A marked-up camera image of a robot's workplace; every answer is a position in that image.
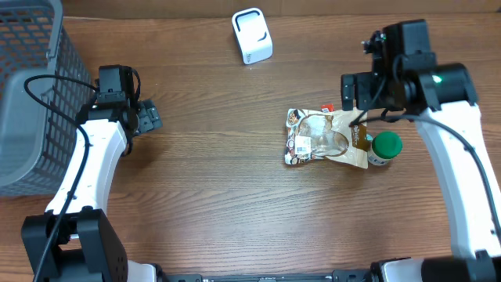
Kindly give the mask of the red white snack bar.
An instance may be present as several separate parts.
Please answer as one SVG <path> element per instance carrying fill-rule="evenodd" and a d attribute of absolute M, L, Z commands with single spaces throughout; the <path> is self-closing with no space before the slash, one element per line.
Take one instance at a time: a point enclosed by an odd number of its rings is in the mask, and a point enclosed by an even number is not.
<path fill-rule="evenodd" d="M 329 104 L 324 104 L 321 106 L 321 111 L 323 113 L 330 113 L 330 112 L 333 112 L 334 111 L 334 107 L 333 107 L 333 104 L 332 103 L 329 103 Z"/>

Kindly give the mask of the green lid glass jar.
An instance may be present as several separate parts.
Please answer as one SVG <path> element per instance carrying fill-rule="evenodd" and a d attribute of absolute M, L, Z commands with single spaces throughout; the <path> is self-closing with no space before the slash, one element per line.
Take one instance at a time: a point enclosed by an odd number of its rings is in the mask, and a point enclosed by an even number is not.
<path fill-rule="evenodd" d="M 376 166 L 387 165 L 401 153 L 402 148 L 403 142 L 397 133 L 381 132 L 370 143 L 368 162 Z"/>

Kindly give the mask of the white brown snack wrapper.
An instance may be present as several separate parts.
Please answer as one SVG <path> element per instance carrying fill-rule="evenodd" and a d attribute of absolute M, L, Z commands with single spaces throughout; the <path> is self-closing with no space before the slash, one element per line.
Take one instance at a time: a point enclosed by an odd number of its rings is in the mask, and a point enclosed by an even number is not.
<path fill-rule="evenodd" d="M 290 108 L 287 113 L 287 141 L 284 161 L 299 165 L 327 159 L 358 168 L 368 167 L 369 141 L 365 123 L 350 126 L 362 111 Z"/>

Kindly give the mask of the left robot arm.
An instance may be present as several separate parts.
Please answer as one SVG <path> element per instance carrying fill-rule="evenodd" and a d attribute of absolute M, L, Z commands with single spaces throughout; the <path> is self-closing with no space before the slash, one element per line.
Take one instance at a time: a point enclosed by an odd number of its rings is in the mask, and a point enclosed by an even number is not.
<path fill-rule="evenodd" d="M 128 259 L 106 216 L 119 159 L 133 139 L 162 127 L 157 108 L 142 100 L 139 73 L 101 66 L 91 99 L 75 117 L 35 97 L 73 125 L 76 143 L 63 181 L 42 215 L 25 218 L 21 237 L 36 281 L 165 281 L 160 266 Z"/>

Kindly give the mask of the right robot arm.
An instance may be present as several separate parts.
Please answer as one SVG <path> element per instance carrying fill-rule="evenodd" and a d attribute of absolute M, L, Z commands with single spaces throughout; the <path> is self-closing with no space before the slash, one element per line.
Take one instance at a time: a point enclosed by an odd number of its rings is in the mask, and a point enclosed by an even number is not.
<path fill-rule="evenodd" d="M 461 63 L 438 64 L 425 20 L 394 23 L 363 42 L 369 72 L 341 78 L 343 110 L 381 110 L 380 120 L 414 123 L 445 201 L 452 253 L 375 262 L 367 281 L 497 281 L 500 189 L 481 130 L 478 94 Z"/>

